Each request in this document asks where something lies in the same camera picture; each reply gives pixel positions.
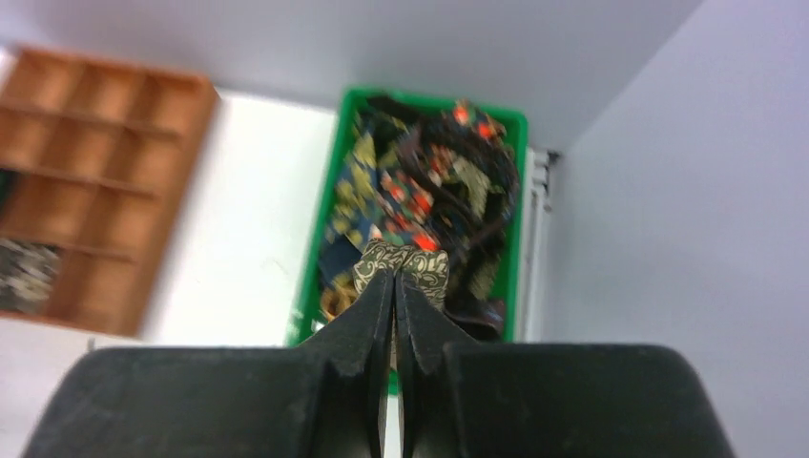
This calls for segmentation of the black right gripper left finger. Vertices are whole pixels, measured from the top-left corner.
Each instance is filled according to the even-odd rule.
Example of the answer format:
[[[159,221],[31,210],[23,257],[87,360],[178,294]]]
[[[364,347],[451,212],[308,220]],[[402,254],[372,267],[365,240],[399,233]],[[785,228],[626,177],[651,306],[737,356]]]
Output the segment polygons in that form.
[[[394,277],[296,347],[108,347],[79,359],[27,457],[378,457]]]

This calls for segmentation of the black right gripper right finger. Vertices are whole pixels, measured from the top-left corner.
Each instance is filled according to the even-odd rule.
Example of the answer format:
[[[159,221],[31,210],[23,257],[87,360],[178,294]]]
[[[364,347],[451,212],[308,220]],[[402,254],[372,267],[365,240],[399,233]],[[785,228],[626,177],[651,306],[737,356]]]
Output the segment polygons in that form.
[[[396,279],[405,457],[730,457],[703,384],[654,344],[480,343]]]

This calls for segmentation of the olive floral patterned tie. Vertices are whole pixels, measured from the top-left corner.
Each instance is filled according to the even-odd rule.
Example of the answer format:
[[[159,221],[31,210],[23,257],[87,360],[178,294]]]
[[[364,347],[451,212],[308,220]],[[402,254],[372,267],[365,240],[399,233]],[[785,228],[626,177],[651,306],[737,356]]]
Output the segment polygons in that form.
[[[445,308],[449,280],[449,256],[445,251],[425,251],[414,245],[372,239],[352,267],[357,293],[362,293],[371,279],[384,270],[410,275],[432,306],[439,310]]]

